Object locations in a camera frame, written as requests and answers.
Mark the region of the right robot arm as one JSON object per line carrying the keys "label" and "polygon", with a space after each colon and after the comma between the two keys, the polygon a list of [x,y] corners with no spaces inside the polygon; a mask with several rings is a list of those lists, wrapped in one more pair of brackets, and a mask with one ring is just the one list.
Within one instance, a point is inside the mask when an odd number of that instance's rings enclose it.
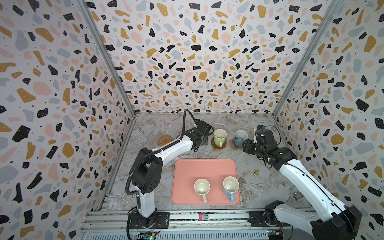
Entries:
{"label": "right robot arm", "polygon": [[362,213],[348,207],[323,187],[287,147],[279,147],[273,132],[256,127],[254,138],[245,140],[243,151],[257,156],[290,180],[309,201],[314,213],[295,209],[282,201],[265,206],[264,222],[274,227],[286,223],[312,235],[316,240],[354,240]]}

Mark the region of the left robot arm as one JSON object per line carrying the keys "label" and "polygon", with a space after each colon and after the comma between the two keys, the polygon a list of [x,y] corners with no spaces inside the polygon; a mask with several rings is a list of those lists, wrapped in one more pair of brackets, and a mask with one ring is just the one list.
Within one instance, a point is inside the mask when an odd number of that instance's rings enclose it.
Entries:
{"label": "left robot arm", "polygon": [[197,152],[213,133],[213,126],[195,119],[190,110],[185,110],[182,132],[178,138],[162,147],[152,150],[143,148],[139,151],[129,171],[125,193],[136,197],[137,206],[133,212],[141,228],[151,228],[156,224],[154,190],[161,181],[163,166],[181,154]]}

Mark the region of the brown rattan woven coaster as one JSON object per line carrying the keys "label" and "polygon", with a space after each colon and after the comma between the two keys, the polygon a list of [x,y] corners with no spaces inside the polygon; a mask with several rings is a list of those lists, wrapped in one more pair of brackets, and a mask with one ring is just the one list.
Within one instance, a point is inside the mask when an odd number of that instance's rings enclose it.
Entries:
{"label": "brown rattan woven coaster", "polygon": [[169,135],[163,135],[163,136],[161,136],[161,137],[158,139],[157,144],[158,144],[159,147],[162,147],[162,146],[165,146],[165,145],[171,143],[173,140],[174,140],[174,139],[173,139],[171,136],[169,136]]}

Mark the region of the light brown wooden coaster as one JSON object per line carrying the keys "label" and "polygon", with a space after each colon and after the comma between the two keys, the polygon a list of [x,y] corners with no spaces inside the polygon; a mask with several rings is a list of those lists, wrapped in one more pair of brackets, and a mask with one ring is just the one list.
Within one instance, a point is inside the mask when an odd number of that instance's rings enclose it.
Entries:
{"label": "light brown wooden coaster", "polygon": [[217,145],[215,144],[214,139],[211,139],[211,145],[212,145],[212,147],[213,147],[214,149],[222,150],[222,149],[224,149],[224,148],[227,146],[227,141],[224,141],[223,145],[222,145],[221,147],[219,147],[219,146],[217,146]]}

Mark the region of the cork paw coaster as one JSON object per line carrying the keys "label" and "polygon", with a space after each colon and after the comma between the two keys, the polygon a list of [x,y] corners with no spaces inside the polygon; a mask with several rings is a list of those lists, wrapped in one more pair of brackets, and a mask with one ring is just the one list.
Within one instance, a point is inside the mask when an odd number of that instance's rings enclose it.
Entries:
{"label": "cork paw coaster", "polygon": [[243,150],[241,147],[236,147],[235,146],[235,141],[234,140],[230,140],[229,143],[230,143],[230,146],[231,146],[232,150],[234,150],[234,151],[242,151]]}

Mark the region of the green mug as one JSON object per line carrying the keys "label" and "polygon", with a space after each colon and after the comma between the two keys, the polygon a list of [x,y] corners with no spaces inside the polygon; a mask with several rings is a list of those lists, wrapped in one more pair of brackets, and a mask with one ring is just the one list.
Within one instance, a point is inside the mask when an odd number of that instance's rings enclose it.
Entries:
{"label": "green mug", "polygon": [[224,141],[226,140],[227,140],[227,132],[225,130],[216,129],[214,131],[214,141],[217,146],[221,147]]}

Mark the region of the pink handled cream mug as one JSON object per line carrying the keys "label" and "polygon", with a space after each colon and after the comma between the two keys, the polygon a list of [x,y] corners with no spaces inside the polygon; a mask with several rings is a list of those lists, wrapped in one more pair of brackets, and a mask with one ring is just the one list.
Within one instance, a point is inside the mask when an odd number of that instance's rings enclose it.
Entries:
{"label": "pink handled cream mug", "polygon": [[206,179],[198,179],[194,183],[195,193],[203,199],[203,203],[207,204],[207,195],[210,192],[211,185]]}

